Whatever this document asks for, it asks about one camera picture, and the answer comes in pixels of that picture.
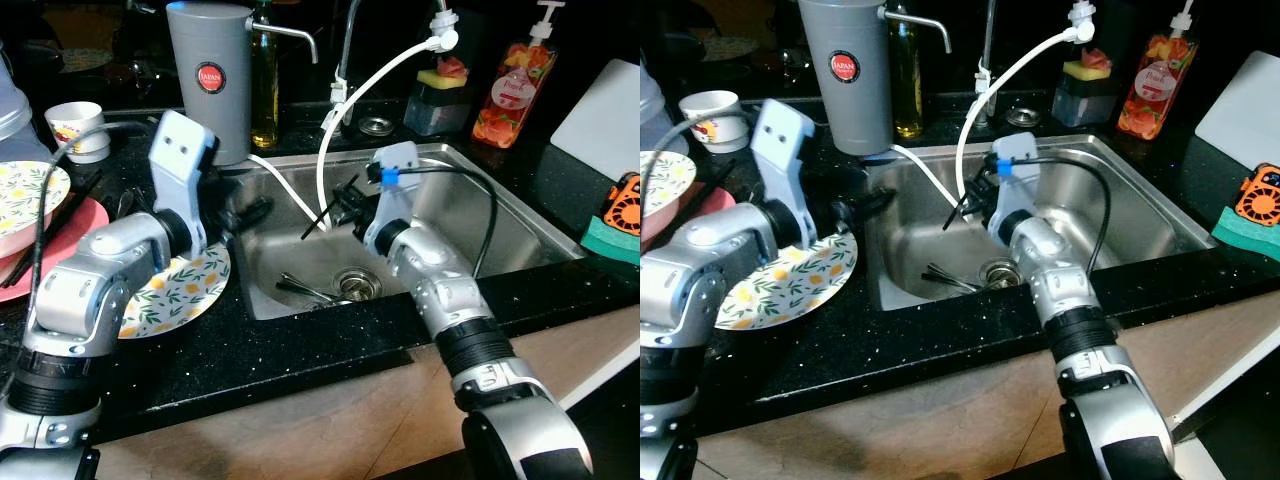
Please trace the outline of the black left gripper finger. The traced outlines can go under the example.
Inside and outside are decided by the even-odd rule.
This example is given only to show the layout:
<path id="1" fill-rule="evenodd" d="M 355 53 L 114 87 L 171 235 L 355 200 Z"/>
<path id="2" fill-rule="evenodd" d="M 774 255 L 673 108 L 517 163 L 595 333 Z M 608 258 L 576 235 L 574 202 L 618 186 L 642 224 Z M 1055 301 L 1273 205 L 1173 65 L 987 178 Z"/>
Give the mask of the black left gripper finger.
<path id="1" fill-rule="evenodd" d="M 242 207 L 228 207 L 228 227 L 256 227 L 273 210 L 273 200 L 259 196 Z"/>
<path id="2" fill-rule="evenodd" d="M 858 218 L 874 218 L 892 205 L 896 189 L 876 188 L 850 201 L 850 209 Z"/>

